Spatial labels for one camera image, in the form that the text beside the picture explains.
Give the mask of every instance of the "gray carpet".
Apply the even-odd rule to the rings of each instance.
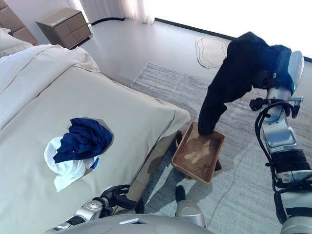
[[[148,64],[131,87],[143,93],[173,103],[190,112],[197,121],[200,107],[214,73],[198,78],[170,69]],[[275,215],[273,191],[266,157],[254,134],[257,113],[249,101],[265,91],[252,90],[243,98],[228,103],[216,129],[226,138],[220,152],[223,170],[206,186],[171,166],[174,149],[166,153],[156,176],[148,185],[143,200],[146,213],[159,212],[174,216],[175,187],[183,185],[187,199],[194,200],[205,215],[207,228],[217,234],[278,234],[281,224]],[[300,110],[296,120],[289,119],[297,139],[312,163],[312,131],[310,113]]]

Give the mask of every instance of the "black garment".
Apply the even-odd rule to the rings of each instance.
[[[83,160],[102,154],[110,145],[113,135],[94,119],[74,118],[53,157],[55,163]]]
[[[229,44],[227,57],[208,87],[201,107],[199,134],[213,132],[220,116],[227,110],[225,103],[241,98],[252,89],[252,85],[264,88],[265,75],[276,67],[278,50],[279,46],[270,47],[251,32]]]

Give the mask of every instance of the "bed frame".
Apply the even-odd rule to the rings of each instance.
[[[38,44],[36,38],[30,33],[23,22],[15,15],[4,0],[0,0],[0,27],[11,29],[12,36],[17,39],[27,41],[33,45]],[[145,187],[150,182],[153,174],[157,171],[164,154],[174,140],[175,136],[176,134],[173,134],[161,139],[150,151],[142,168],[136,175],[130,187],[128,198],[135,201],[140,200]]]

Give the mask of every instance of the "wall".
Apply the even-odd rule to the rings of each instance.
[[[238,37],[252,31],[312,58],[310,0],[151,0],[157,18]]]
[[[48,44],[49,40],[36,24],[36,20],[63,7],[80,9],[79,0],[7,0],[14,13],[26,25],[40,44]]]

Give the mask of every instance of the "blue garment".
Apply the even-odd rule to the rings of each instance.
[[[83,160],[102,154],[113,139],[112,133],[94,119],[74,118],[72,126],[60,140],[61,146],[53,157],[55,163]]]

